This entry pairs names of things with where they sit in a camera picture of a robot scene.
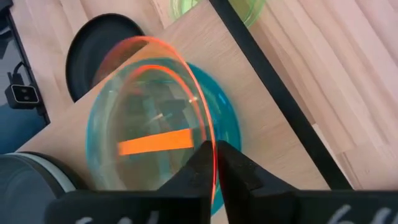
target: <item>green bowl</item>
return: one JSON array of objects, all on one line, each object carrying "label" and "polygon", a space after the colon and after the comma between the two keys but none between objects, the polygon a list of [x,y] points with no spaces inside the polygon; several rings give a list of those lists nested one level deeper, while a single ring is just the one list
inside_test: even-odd
[{"label": "green bowl", "polygon": [[[170,13],[172,18],[177,20],[200,1],[201,0],[171,0]],[[246,27],[250,27],[259,17],[265,0],[229,0],[229,2]]]}]

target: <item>black plate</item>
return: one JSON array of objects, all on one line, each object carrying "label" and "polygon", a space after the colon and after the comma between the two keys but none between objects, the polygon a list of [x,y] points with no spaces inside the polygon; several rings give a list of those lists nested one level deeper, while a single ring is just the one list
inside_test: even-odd
[{"label": "black plate", "polygon": [[103,14],[88,21],[69,48],[66,65],[67,85],[73,101],[93,87],[94,75],[106,54],[120,41],[144,35],[126,16]]}]

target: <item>light wood surface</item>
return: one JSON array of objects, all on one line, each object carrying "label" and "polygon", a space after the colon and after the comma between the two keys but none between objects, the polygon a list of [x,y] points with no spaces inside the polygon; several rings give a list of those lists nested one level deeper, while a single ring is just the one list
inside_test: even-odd
[{"label": "light wood surface", "polygon": [[[212,74],[230,97],[239,118],[246,155],[298,188],[328,188],[209,2],[200,3],[158,37],[174,46],[187,61]],[[93,186],[86,165],[85,129],[90,108],[104,82],[19,150],[59,158]]]},{"label": "light wood surface", "polygon": [[398,188],[397,5],[267,0],[249,29],[356,189]]},{"label": "light wood surface", "polygon": [[80,28],[105,13],[132,19],[146,35],[170,25],[161,0],[14,0],[11,14],[51,121],[71,105],[65,78],[69,46]]}]

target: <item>small black device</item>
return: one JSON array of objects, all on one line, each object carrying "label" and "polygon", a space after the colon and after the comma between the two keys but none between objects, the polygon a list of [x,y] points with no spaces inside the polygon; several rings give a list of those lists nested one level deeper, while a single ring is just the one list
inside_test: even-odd
[{"label": "small black device", "polygon": [[12,109],[34,109],[41,105],[36,87],[33,85],[24,85],[21,74],[18,73],[18,69],[23,65],[23,62],[18,63],[14,72],[7,74],[10,85],[6,88],[5,94],[8,105]]}]

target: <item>orange tape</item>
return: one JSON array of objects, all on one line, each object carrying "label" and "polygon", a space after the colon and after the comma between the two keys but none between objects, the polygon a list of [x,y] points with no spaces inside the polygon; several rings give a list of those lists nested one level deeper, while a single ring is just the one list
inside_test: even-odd
[{"label": "orange tape", "polygon": [[193,148],[192,130],[183,129],[120,142],[119,154],[125,156],[143,152],[190,148]]}]

